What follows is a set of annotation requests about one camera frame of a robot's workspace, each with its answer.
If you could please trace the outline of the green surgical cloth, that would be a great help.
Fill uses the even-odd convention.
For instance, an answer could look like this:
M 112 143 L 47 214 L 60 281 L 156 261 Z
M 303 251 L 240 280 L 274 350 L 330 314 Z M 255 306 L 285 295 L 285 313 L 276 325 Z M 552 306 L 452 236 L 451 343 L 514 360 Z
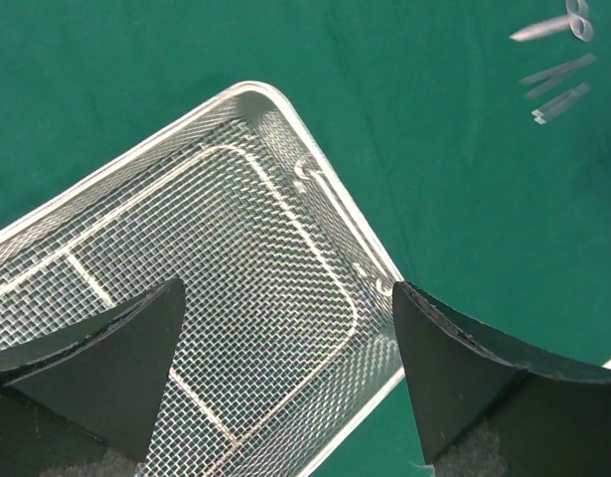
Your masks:
M 0 1 L 0 231 L 217 94 L 279 90 L 408 280 L 611 368 L 611 1 Z M 597 60 L 544 94 L 521 79 Z M 590 91 L 547 124 L 532 111 Z M 307 476 L 429 476 L 405 373 Z

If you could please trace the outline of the steel tweezers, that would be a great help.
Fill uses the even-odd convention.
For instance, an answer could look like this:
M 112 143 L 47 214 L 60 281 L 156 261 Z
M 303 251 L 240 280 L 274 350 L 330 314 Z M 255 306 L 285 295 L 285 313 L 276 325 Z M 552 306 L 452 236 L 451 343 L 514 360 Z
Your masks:
M 585 66 L 594 63 L 597 57 L 593 54 L 585 54 L 572 61 L 551 67 L 544 71 L 535 73 L 521 79 L 522 85 L 534 84 L 531 90 L 524 94 L 524 98 L 534 98 L 547 92 L 562 82 L 567 76 L 573 74 Z
M 547 103 L 532 111 L 534 122 L 537 124 L 547 124 L 574 106 L 578 100 L 586 95 L 589 91 L 590 86 L 587 83 L 582 82 L 581 84 L 554 97 Z

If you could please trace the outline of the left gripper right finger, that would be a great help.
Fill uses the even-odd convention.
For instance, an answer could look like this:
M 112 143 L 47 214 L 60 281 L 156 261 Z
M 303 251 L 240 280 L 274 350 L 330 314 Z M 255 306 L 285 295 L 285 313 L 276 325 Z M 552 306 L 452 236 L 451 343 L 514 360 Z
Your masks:
M 392 314 L 438 476 L 611 476 L 611 369 L 559 356 L 398 282 Z

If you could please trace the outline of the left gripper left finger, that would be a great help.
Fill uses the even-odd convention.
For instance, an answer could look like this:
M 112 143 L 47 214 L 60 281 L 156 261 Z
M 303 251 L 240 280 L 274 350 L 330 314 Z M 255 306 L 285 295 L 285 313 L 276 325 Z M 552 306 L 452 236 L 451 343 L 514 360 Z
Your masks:
M 185 319 L 167 280 L 0 351 L 0 476 L 132 476 L 145 462 Z

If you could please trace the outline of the steel surgical scissors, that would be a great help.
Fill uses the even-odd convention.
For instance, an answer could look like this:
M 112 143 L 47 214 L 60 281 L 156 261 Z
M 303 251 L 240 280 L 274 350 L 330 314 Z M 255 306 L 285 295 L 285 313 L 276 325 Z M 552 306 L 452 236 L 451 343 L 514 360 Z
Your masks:
M 563 15 L 528 25 L 513 33 L 510 39 L 527 42 L 569 30 L 578 40 L 590 42 L 594 37 L 594 29 L 588 16 L 589 7 L 586 1 L 566 0 Z

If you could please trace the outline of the metal mesh tray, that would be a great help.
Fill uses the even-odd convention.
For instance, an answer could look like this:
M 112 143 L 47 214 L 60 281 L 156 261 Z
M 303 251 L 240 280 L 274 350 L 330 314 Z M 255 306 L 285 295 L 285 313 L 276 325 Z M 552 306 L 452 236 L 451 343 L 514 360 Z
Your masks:
M 401 381 L 401 275 L 286 97 L 244 81 L 0 231 L 0 349 L 179 277 L 141 476 L 307 476 Z

